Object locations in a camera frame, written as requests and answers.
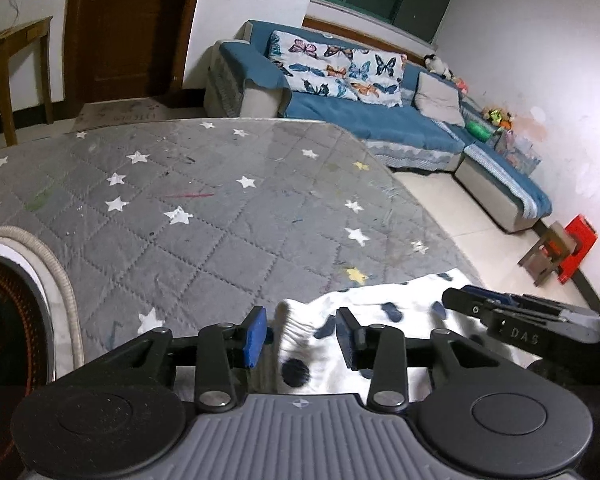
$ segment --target plush panda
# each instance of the plush panda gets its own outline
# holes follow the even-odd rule
[[[429,72],[439,75],[442,79],[451,79],[454,76],[453,72],[449,70],[449,65],[435,54],[425,56],[424,65]]]

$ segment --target gray pillow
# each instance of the gray pillow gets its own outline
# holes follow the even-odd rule
[[[464,127],[458,90],[425,72],[418,76],[418,91],[413,101],[424,116]]]

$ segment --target wooden stool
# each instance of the wooden stool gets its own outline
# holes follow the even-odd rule
[[[576,240],[558,222],[554,222],[518,265],[525,267],[534,279],[534,285],[538,286],[575,250]]]

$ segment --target metal screw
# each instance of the metal screw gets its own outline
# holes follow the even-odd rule
[[[404,395],[393,390],[383,390],[374,395],[374,401],[381,406],[400,406],[404,402]]]
[[[211,390],[200,395],[200,402],[207,406],[226,406],[231,402],[231,396],[219,390]]]

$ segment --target butterfly pillow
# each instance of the butterfly pillow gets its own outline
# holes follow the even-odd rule
[[[347,78],[347,82],[363,103],[384,105],[390,108],[402,106],[400,84],[392,79],[376,78],[371,81],[370,79]]]
[[[347,71],[347,81],[362,102],[400,107],[403,74],[400,54],[356,48]]]
[[[327,61],[334,70],[340,73],[341,77],[346,77],[347,70],[353,62],[353,48],[341,45],[319,45],[318,59]]]
[[[280,61],[285,66],[291,63],[307,64],[311,60],[318,60],[326,45],[312,43],[295,34],[275,30],[269,37],[269,59]]]
[[[319,95],[322,97],[337,97],[357,101],[358,96],[349,84],[341,78],[318,76],[315,72],[295,73],[287,77],[289,86],[295,92]]]

